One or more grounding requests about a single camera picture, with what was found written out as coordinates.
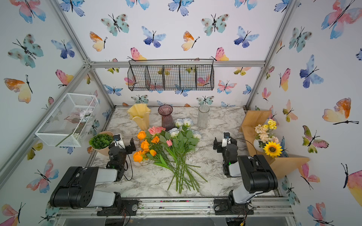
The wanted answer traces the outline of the pink rose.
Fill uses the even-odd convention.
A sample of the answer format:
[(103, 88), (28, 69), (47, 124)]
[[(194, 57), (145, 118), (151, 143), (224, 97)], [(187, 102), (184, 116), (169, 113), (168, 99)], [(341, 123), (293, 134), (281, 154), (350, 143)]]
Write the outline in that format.
[(152, 127), (148, 129), (148, 132), (152, 135), (159, 135), (161, 134), (163, 131), (165, 131), (166, 129), (164, 127)]

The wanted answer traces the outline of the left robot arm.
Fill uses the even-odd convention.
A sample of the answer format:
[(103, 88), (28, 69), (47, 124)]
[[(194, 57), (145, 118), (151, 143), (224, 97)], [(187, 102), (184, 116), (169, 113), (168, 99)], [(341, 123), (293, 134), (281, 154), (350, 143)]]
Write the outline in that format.
[(123, 146), (118, 135), (109, 147), (109, 162), (106, 167), (70, 167), (50, 197), (50, 206), (55, 208), (120, 207), (120, 194), (96, 189), (96, 185), (119, 182), (125, 179), (129, 166), (126, 158), (136, 151), (134, 139)]

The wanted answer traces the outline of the pink tulip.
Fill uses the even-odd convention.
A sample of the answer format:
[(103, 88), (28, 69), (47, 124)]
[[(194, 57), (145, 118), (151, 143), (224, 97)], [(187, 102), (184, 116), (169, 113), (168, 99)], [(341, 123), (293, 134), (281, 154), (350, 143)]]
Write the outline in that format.
[(167, 143), (167, 145), (168, 145), (169, 147), (171, 147), (171, 146), (173, 145), (173, 142), (172, 142), (171, 139), (170, 139), (170, 140), (167, 140), (166, 143)]

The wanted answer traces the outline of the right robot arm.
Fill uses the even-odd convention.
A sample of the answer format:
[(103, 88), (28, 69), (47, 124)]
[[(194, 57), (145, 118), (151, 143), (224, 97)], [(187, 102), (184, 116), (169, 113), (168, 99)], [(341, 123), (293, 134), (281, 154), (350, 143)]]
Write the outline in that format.
[(241, 178), (242, 185), (229, 192), (230, 206), (248, 204), (257, 195), (278, 188), (278, 179), (263, 155), (238, 155), (237, 140), (224, 133), (221, 142), (214, 140), (213, 149), (222, 154), (222, 170), (228, 178)]

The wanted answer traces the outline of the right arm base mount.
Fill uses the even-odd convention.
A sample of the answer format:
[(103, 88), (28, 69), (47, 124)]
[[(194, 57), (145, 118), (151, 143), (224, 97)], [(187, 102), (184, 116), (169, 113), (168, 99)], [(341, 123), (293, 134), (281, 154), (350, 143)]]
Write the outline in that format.
[(232, 204), (229, 199), (214, 199), (215, 215), (253, 215), (254, 209), (247, 203)]

